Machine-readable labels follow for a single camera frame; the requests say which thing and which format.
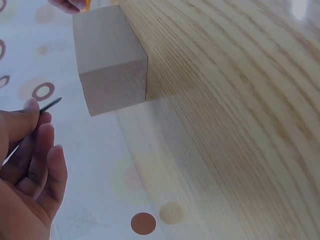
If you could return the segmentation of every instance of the light wood block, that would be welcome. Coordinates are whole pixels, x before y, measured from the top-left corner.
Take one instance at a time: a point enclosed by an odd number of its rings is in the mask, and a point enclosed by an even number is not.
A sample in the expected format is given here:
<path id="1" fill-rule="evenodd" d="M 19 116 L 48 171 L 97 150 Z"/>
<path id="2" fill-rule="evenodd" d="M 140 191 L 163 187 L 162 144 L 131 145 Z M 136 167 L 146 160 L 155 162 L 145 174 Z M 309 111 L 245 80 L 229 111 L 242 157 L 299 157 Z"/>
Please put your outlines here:
<path id="1" fill-rule="evenodd" d="M 320 240 L 319 3 L 119 0 L 149 66 L 117 115 L 167 240 Z"/>
<path id="2" fill-rule="evenodd" d="M 78 73 L 91 116 L 146 99 L 148 58 L 119 6 L 73 19 Z"/>

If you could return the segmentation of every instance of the circle print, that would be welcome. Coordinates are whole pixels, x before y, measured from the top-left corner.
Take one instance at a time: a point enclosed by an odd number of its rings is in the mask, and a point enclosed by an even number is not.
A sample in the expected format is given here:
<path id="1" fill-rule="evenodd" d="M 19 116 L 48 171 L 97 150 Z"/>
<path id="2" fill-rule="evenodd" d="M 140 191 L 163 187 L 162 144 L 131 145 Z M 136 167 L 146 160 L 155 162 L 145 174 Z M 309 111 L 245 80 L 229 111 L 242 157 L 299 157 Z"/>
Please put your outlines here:
<path id="1" fill-rule="evenodd" d="M 0 13 L 5 9 L 7 0 L 0 0 Z"/>
<path id="2" fill-rule="evenodd" d="M 37 86 L 32 93 L 32 97 L 38 102 L 48 99 L 55 91 L 55 86 L 51 82 L 45 82 Z"/>
<path id="3" fill-rule="evenodd" d="M 5 85 L 7 85 L 10 81 L 10 76 L 6 75 L 6 76 L 2 76 L 0 78 L 0 89 L 3 88 Z"/>
<path id="4" fill-rule="evenodd" d="M 172 201 L 167 202 L 160 208 L 159 216 L 165 224 L 173 225 L 184 219 L 184 212 L 178 203 Z"/>
<path id="5" fill-rule="evenodd" d="M 51 5 L 41 6 L 34 15 L 37 24 L 48 24 L 55 17 L 55 9 Z"/>
<path id="6" fill-rule="evenodd" d="M 4 58 L 6 53 L 6 45 L 5 42 L 0 39 L 0 61 Z"/>
<path id="7" fill-rule="evenodd" d="M 156 229 L 156 219 L 150 213 L 140 212 L 132 218 L 131 228 L 139 235 L 148 235 Z"/>

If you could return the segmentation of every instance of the finger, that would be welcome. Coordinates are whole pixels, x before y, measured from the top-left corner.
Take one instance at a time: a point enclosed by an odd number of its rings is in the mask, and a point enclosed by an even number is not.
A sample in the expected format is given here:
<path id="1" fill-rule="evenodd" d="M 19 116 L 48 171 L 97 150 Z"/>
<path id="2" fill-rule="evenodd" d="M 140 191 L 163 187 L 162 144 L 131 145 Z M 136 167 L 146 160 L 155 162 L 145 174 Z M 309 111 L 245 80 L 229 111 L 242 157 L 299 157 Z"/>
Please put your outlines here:
<path id="1" fill-rule="evenodd" d="M 25 176 L 16 184 L 24 194 L 36 198 L 47 180 L 47 156 L 54 146 L 54 127 L 50 123 L 42 124 L 38 129 L 34 153 Z"/>
<path id="2" fill-rule="evenodd" d="M 48 124 L 51 123 L 52 116 L 49 112 L 44 112 L 39 116 L 39 121 L 37 123 L 37 126 L 35 130 L 41 125 L 41 124 Z M 21 141 L 14 141 L 9 143 L 9 150 L 6 158 L 16 149 L 16 147 L 21 143 Z"/>
<path id="3" fill-rule="evenodd" d="M 81 8 L 81 2 L 79 1 L 80 4 L 78 3 L 78 6 L 75 4 L 72 4 L 70 1 L 68 0 L 48 0 L 49 3 L 51 3 L 52 5 L 58 7 L 59 9 L 61 9 L 62 11 L 68 13 L 68 14 L 76 14 L 79 13 L 79 11 L 82 9 Z"/>
<path id="4" fill-rule="evenodd" d="M 86 7 L 86 0 L 69 0 L 69 2 L 79 10 L 82 10 Z"/>
<path id="5" fill-rule="evenodd" d="M 20 141 L 32 133 L 39 120 L 39 104 L 31 98 L 27 101 L 26 107 L 20 111 L 2 111 L 0 116 L 4 119 L 7 129 L 9 143 Z"/>
<path id="6" fill-rule="evenodd" d="M 48 112 L 45 112 L 40 116 L 34 134 L 27 136 L 21 141 L 20 146 L 1 168 L 1 179 L 16 185 L 26 175 L 34 153 L 35 139 L 39 133 L 38 128 L 42 124 L 50 123 L 51 120 L 51 114 Z"/>
<path id="7" fill-rule="evenodd" d="M 62 146 L 54 146 L 49 151 L 47 166 L 47 181 L 36 201 L 44 209 L 52 222 L 63 201 L 68 178 Z"/>

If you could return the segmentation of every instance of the fingernail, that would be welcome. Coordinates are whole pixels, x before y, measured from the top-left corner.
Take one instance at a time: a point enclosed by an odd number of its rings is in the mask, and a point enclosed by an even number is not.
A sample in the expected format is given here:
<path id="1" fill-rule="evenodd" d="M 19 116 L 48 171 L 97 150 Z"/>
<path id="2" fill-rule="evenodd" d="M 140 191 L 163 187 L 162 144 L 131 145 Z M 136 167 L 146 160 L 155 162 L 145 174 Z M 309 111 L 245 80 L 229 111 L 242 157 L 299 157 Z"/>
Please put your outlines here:
<path id="1" fill-rule="evenodd" d="M 57 148 L 60 148 L 62 150 L 62 152 L 64 151 L 64 148 L 62 147 L 62 145 L 58 144 L 58 145 L 55 145 Z"/>
<path id="2" fill-rule="evenodd" d="M 23 105 L 23 108 L 24 109 L 27 109 L 27 108 L 38 108 L 38 102 L 35 98 L 30 98 L 29 100 L 27 100 L 24 105 Z"/>
<path id="3" fill-rule="evenodd" d="M 86 1 L 85 0 L 78 1 L 76 7 L 80 10 L 84 9 L 86 7 Z"/>

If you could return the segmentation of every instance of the oak wood surface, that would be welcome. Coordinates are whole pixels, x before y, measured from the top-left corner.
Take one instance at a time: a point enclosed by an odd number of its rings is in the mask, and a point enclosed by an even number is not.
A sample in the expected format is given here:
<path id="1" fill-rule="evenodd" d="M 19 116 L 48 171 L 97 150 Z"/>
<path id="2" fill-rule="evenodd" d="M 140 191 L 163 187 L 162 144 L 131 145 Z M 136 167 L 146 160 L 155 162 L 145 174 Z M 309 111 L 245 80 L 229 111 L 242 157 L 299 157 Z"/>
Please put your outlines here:
<path id="1" fill-rule="evenodd" d="M 117 115 L 155 212 L 183 210 L 167 239 L 320 239 L 320 1 L 118 2 L 149 62 Z"/>

